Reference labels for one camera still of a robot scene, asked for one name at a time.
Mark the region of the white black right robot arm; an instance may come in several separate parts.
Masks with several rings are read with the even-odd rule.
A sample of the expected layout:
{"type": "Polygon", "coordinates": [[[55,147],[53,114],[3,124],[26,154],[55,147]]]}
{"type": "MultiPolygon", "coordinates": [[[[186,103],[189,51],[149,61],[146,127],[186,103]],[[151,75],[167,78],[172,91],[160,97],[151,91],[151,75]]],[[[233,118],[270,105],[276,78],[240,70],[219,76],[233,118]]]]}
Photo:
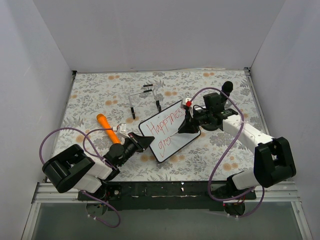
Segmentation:
{"type": "Polygon", "coordinates": [[[195,134],[200,129],[221,130],[240,141],[254,155],[253,168],[229,176],[222,190],[237,199],[245,190],[262,186],[269,188],[297,174],[289,141],[274,138],[245,123],[238,112],[225,108],[226,97],[218,93],[203,96],[204,107],[194,107],[191,99],[181,102],[185,118],[178,134],[195,134]]]}

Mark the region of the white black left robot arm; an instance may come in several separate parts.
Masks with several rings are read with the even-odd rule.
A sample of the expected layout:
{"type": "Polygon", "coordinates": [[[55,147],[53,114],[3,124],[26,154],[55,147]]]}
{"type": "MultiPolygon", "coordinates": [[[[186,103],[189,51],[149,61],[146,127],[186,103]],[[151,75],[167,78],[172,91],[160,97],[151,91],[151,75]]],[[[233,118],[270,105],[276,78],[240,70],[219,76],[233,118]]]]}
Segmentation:
{"type": "Polygon", "coordinates": [[[101,200],[107,193],[102,181],[114,179],[120,173],[120,167],[135,153],[144,152],[154,140],[153,136],[130,132],[123,144],[111,145],[103,160],[87,156],[78,144],[74,144],[44,162],[42,172],[59,193],[77,189],[101,200]]]}

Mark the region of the black framed whiteboard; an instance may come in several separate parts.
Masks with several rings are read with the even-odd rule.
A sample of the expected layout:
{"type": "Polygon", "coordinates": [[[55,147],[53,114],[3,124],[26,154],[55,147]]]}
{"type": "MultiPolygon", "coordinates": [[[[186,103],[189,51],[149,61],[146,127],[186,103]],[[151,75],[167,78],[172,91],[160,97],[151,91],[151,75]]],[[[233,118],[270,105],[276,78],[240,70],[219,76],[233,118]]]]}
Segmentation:
{"type": "Polygon", "coordinates": [[[185,119],[185,111],[180,106],[181,102],[178,101],[138,125],[143,136],[154,137],[149,148],[159,163],[166,161],[201,135],[199,131],[193,134],[179,133],[170,137],[178,131],[185,119]]]}

